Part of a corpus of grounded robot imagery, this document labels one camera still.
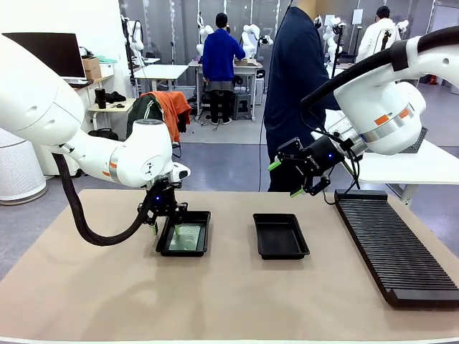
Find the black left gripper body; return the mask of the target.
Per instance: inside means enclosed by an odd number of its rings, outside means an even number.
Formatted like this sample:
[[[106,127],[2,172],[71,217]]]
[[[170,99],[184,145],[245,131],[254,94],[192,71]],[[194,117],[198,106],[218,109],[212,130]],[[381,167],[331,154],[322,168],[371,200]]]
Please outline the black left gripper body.
[[[147,191],[144,201],[147,209],[155,216],[170,216],[176,210],[175,189],[177,184],[163,178]]]

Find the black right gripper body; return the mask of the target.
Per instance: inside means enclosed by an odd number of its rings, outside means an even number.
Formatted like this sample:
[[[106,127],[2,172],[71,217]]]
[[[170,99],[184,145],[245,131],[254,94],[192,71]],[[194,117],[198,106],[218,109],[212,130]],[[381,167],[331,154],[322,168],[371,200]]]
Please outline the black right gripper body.
[[[336,149],[328,136],[321,136],[302,151],[306,170],[311,176],[322,176],[327,170],[344,161],[344,155]]]

